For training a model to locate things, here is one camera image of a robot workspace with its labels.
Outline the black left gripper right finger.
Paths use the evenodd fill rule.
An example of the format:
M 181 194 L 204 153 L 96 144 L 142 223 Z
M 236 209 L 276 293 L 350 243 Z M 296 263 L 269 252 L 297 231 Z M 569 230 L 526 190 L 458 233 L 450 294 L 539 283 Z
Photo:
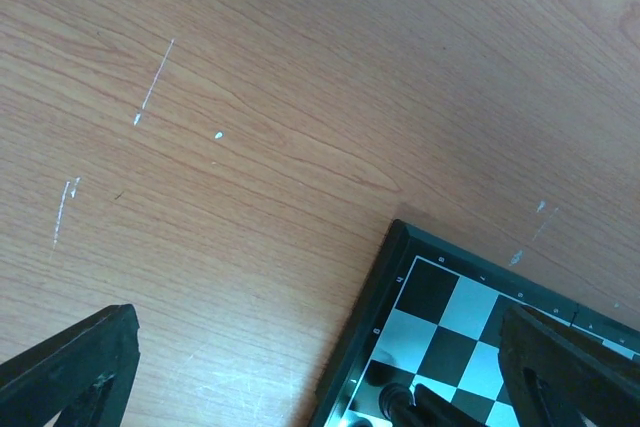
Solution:
M 505 312 L 498 359 L 521 426 L 639 424 L 639 365 L 531 307 Z

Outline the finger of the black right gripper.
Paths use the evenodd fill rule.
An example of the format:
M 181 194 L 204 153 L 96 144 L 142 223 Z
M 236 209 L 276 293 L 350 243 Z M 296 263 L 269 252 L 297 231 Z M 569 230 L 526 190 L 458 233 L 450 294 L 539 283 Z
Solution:
M 408 400 L 399 410 L 400 426 L 483 426 L 422 384 L 405 391 Z

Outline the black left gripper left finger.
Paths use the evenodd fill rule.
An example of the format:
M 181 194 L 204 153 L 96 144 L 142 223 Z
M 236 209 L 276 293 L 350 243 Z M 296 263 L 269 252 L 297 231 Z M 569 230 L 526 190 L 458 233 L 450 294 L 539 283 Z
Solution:
M 1 364 L 3 426 L 119 426 L 140 360 L 133 305 L 110 305 Z

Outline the black chess piece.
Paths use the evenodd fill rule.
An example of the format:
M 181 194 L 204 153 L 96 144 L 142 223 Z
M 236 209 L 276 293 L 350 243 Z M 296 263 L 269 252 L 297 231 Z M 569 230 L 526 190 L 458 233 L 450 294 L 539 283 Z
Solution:
M 345 427 L 373 427 L 373 424 L 367 418 L 357 417 L 348 420 Z
M 380 392 L 379 409 L 393 426 L 412 426 L 414 397 L 410 389 L 399 383 L 390 383 Z

